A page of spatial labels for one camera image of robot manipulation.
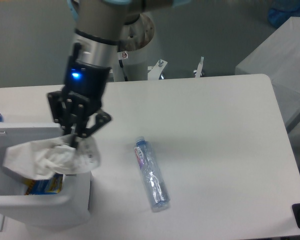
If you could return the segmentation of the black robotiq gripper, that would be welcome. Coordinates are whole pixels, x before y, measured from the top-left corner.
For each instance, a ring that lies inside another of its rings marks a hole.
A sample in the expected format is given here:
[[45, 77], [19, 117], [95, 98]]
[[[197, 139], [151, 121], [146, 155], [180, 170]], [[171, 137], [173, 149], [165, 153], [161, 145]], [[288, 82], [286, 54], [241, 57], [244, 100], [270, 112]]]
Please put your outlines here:
[[[106, 88], [109, 67], [96, 66], [79, 60], [83, 44], [73, 44], [69, 56], [62, 90], [47, 93], [52, 120], [59, 124], [64, 135], [70, 135], [70, 146], [77, 149], [82, 140], [91, 137], [112, 121], [112, 116], [100, 109]], [[75, 96], [84, 99], [84, 120], [77, 122]]]

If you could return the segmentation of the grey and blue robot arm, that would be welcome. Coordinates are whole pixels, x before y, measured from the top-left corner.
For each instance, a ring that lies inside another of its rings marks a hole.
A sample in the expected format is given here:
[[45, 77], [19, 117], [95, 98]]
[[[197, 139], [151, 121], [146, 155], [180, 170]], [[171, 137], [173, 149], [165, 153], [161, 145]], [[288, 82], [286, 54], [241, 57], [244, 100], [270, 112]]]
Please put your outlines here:
[[52, 119], [60, 124], [70, 146], [93, 135], [112, 120], [102, 110], [111, 65], [117, 57], [123, 27], [133, 15], [188, 4], [187, 0], [81, 0], [69, 2], [77, 9], [74, 40], [61, 90], [49, 92]]

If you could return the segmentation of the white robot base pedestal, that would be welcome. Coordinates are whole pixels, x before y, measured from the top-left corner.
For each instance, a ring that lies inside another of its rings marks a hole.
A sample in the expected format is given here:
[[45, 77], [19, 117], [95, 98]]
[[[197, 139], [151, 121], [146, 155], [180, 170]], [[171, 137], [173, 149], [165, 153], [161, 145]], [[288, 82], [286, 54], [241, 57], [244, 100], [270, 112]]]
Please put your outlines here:
[[167, 61], [159, 59], [155, 65], [148, 65], [148, 49], [155, 35], [153, 21], [144, 13], [128, 20], [121, 31], [118, 60], [111, 67], [111, 78], [114, 82], [164, 80]]

